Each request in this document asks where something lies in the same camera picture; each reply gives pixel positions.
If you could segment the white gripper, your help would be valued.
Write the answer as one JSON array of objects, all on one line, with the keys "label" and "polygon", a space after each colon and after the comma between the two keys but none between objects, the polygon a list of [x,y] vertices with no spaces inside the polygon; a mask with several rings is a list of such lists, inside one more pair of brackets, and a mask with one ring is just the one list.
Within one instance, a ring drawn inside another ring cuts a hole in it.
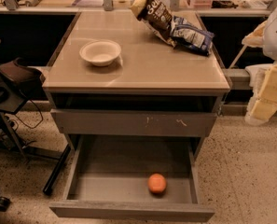
[{"label": "white gripper", "polygon": [[[267,22],[261,22],[257,28],[246,35],[242,44],[251,48],[263,47],[263,35]],[[245,121],[254,126],[262,125],[277,112],[277,62],[264,73],[261,83],[253,88],[253,96],[246,108]]]}]

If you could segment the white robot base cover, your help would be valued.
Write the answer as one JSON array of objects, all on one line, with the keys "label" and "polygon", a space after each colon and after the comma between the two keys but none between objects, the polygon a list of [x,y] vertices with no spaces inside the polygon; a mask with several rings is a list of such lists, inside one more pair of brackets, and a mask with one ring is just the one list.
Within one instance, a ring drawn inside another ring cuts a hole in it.
[{"label": "white robot base cover", "polygon": [[262,82],[264,73],[271,67],[270,63],[262,63],[256,65],[250,65],[245,68],[245,71],[250,77],[249,86],[254,88]]}]

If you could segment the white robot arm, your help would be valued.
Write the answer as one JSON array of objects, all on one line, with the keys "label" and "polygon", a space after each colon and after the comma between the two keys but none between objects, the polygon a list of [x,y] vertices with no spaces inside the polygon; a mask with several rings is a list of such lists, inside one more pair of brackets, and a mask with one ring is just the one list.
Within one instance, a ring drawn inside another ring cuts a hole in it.
[{"label": "white robot arm", "polygon": [[277,7],[242,43],[261,47],[263,54],[274,60],[273,64],[257,64],[246,68],[253,96],[247,105],[244,119],[248,124],[257,126],[268,122],[277,111]]}]

